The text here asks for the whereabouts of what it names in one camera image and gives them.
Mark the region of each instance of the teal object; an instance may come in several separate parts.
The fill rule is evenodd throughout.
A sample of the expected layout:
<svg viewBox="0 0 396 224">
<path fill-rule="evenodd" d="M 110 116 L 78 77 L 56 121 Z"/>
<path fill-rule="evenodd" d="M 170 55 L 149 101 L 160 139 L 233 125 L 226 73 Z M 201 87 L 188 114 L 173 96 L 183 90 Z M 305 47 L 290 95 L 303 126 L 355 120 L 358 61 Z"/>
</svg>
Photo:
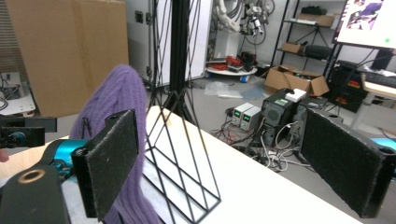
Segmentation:
<svg viewBox="0 0 396 224">
<path fill-rule="evenodd" d="M 66 140 L 59 145 L 53 159 L 63 161 L 68 167 L 73 167 L 71 153 L 76 148 L 84 146 L 87 142 L 87 139 Z"/>
<path fill-rule="evenodd" d="M 384 147 L 390 147 L 396 152 L 396 142 L 392 139 L 389 138 L 372 138 L 374 142 L 377 144 L 384 146 Z"/>
</svg>

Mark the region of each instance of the monitor screen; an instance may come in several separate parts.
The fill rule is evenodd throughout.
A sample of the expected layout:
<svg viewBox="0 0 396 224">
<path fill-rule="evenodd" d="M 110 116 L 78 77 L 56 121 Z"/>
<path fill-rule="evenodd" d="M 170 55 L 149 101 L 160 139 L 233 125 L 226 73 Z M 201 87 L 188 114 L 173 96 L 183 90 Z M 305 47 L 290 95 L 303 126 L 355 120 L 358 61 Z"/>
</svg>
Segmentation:
<svg viewBox="0 0 396 224">
<path fill-rule="evenodd" d="M 396 49 L 395 0 L 347 0 L 334 42 L 373 49 Z"/>
</svg>

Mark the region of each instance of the black foam panel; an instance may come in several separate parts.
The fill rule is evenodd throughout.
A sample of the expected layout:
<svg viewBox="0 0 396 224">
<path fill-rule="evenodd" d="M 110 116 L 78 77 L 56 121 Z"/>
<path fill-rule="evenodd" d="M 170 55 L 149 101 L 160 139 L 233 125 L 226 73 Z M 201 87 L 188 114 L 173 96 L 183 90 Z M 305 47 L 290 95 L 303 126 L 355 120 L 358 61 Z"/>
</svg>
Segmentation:
<svg viewBox="0 0 396 224">
<path fill-rule="evenodd" d="M 395 170 L 395 153 L 326 111 L 307 109 L 301 153 L 360 217 L 376 217 Z"/>
<path fill-rule="evenodd" d="M 134 110 L 113 114 L 105 122 L 99 134 L 71 154 L 85 213 L 99 221 L 119 195 L 138 154 Z"/>
</svg>

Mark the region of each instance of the black wire frame stand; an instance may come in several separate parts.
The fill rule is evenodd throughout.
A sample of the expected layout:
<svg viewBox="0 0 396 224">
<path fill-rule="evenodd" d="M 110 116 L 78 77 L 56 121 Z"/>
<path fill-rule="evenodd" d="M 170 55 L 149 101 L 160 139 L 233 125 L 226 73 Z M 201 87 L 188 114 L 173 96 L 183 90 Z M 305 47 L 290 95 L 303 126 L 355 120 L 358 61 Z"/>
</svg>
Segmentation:
<svg viewBox="0 0 396 224">
<path fill-rule="evenodd" d="M 199 223 L 221 202 L 192 99 L 184 87 L 187 58 L 191 53 L 188 48 L 190 10 L 190 1 L 172 1 L 171 93 L 162 103 L 162 96 L 154 90 L 148 108 L 149 113 L 153 105 L 159 105 L 160 112 L 152 127 L 148 125 L 143 177 L 149 187 L 155 189 L 152 194 L 156 194 L 155 201 L 163 208 L 160 212 L 156 210 L 162 223 Z M 160 57 L 158 52 L 154 54 L 155 59 Z M 155 62 L 154 76 L 161 73 L 157 65 Z M 184 133 L 174 132 L 170 117 L 175 115 L 181 118 L 179 130 Z"/>
<path fill-rule="evenodd" d="M 176 92 L 171 95 L 184 97 Z M 199 223 L 221 202 L 202 131 L 180 117 L 184 133 L 173 132 L 176 124 L 170 118 L 177 115 L 177 104 L 171 105 L 170 111 L 164 106 L 159 108 L 152 128 L 147 130 L 146 159 L 151 174 L 144 172 L 144 177 L 167 207 L 166 214 L 159 214 L 163 223 Z M 182 147 L 177 143 L 180 138 L 186 140 Z"/>
</svg>

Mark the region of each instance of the white table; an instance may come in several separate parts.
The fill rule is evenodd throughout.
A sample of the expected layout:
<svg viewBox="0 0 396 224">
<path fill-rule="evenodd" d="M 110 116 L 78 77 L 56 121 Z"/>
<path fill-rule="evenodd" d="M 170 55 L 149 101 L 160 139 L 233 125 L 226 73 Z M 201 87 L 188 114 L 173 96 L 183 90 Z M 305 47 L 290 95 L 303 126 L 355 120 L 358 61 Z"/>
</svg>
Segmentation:
<svg viewBox="0 0 396 224">
<path fill-rule="evenodd" d="M 158 106 L 150 109 L 148 130 L 159 113 Z M 199 144 L 198 130 L 188 122 L 185 124 L 189 135 L 195 136 L 193 151 L 199 154 L 203 147 Z M 183 136 L 182 119 L 173 114 L 167 125 L 169 135 L 183 141 L 186 136 Z M 209 133 L 202 132 L 202 135 L 221 198 L 220 204 L 202 223 L 359 223 Z M 164 144 L 161 137 L 158 144 Z"/>
<path fill-rule="evenodd" d="M 364 118 L 364 115 L 366 114 L 368 108 L 372 104 L 372 101 L 376 96 L 382 96 L 390 99 L 396 99 L 396 89 L 392 87 L 387 87 L 387 86 L 382 86 L 378 85 L 372 82 L 368 82 L 365 80 L 365 75 L 361 75 L 361 82 L 363 85 L 363 88 L 368 91 L 366 98 L 361 102 L 361 106 L 358 109 L 358 112 L 356 113 L 355 118 L 352 120 L 352 123 L 350 127 L 352 129 L 357 130 L 359 128 L 359 125 L 361 124 L 361 121 Z"/>
<path fill-rule="evenodd" d="M 156 144 L 167 148 L 169 143 L 164 142 L 166 136 L 160 136 L 163 133 L 157 132 L 159 129 L 154 126 L 160 111 L 158 106 L 150 109 L 147 122 L 148 132 L 154 130 L 150 138 L 159 139 Z M 156 124 L 160 128 L 163 121 L 160 119 Z M 177 148 L 176 152 L 179 153 L 177 157 L 182 158 L 179 160 L 180 166 L 185 166 L 185 170 L 189 171 L 191 163 L 186 154 L 188 150 L 185 150 L 187 146 L 182 146 L 186 143 L 183 121 L 179 116 L 172 114 L 166 124 L 170 136 L 177 140 L 174 142 L 174 146 Z M 193 136 L 192 151 L 198 160 L 199 170 L 204 174 L 208 170 L 205 168 L 207 162 L 202 160 L 205 153 L 203 153 L 204 147 L 199 137 L 199 130 L 188 122 L 184 124 L 187 127 L 187 133 Z M 221 198 L 219 205 L 201 223 L 360 223 L 288 179 L 229 147 L 209 133 L 201 133 Z M 43 148 L 33 148 L 12 155 L 10 162 L 0 164 L 0 178 L 15 174 L 34 164 L 39 159 L 37 154 L 42 153 Z M 150 175 L 148 164 L 147 162 L 145 167 L 146 175 Z M 210 181 L 209 175 L 202 175 L 201 178 L 204 183 L 208 184 L 209 189 L 214 189 L 215 186 Z M 157 212 L 164 213 L 166 207 L 161 205 L 155 190 L 151 189 L 146 181 L 142 182 L 142 189 Z M 81 214 L 73 213 L 71 216 L 72 220 L 80 220 L 79 223 L 83 223 L 82 217 L 76 217 Z"/>
</svg>

